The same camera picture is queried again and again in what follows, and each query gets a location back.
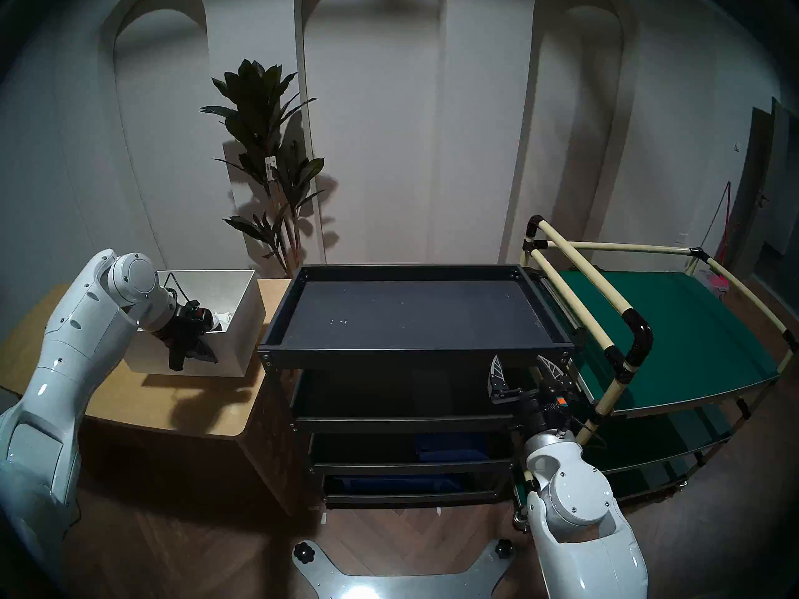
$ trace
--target herringbone floor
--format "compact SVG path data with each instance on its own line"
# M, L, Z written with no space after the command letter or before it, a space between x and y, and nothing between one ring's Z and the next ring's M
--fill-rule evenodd
M769 351L782 354L782 340L759 312L735 294L726 302ZM649 568L650 597L775 596L764 584L799 530L792 513L797 421L794 367L682 493L625 510ZM75 597L314 599L291 561L298 539L312 538L344 573L387 575L463 570L500 537L519 553L494 597L546 596L535 547L511 529L509 503L440 516L436 509L334 510L321 525L321 512L308 507L293 519L282 515L223 442L147 434L109 448L102 426L84 428L90 471L81 483L82 520L65 545Z

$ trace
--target green tabletop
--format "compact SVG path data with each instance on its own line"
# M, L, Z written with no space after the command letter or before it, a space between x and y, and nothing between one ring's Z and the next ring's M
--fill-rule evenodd
M633 335L621 316L581 272L561 275L626 353ZM614 411L670 412L778 377L777 365L749 329L694 277L680 272L603 275L649 322L654 337L651 353ZM578 368L594 399L602 398L613 371L593 339L580 353Z

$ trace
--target black metal cart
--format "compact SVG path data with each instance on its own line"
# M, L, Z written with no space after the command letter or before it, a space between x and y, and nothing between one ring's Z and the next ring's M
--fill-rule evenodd
M308 470L353 508L509 498L516 418L489 399L491 361L533 387L536 357L565 366L575 345L519 266L304 266L258 349L302 370Z

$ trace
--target white box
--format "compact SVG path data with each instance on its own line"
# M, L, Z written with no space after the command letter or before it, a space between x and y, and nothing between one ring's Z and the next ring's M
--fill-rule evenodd
M184 304L185 298L175 281L170 279L168 284L164 283L170 272L190 300L200 301L201 307L215 313L231 314L227 327L223 323L222 330L203 335L203 340L219 362L206 363L186 358L183 371L172 371L169 369L169 350L164 342L140 328L125 353L130 371L162 375L244 375L266 315L255 271L159 270L159 282L175 288L179 301Z

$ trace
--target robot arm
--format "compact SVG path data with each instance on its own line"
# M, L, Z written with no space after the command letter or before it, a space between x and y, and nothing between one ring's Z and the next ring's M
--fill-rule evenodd
M571 432L543 432L525 448L538 486L527 495L527 519L550 597L646 597L648 575L633 530ZM598 538L569 541L592 527Z
M199 341L202 331L213 327L213 317L196 303L183 306L175 298L158 283L147 257L99 252L48 320L22 399L0 416L0 505L53 579L60 578L61 540L75 507L81 466L77 429L92 394L122 359L137 328L164 340L170 365L176 351L216 360Z
M569 430L571 381L541 356L537 371L538 390L510 389L495 358L488 389L493 402L518 404L528 493L515 518L527 520L547 592L552 599L644 599L648 575L633 530Z

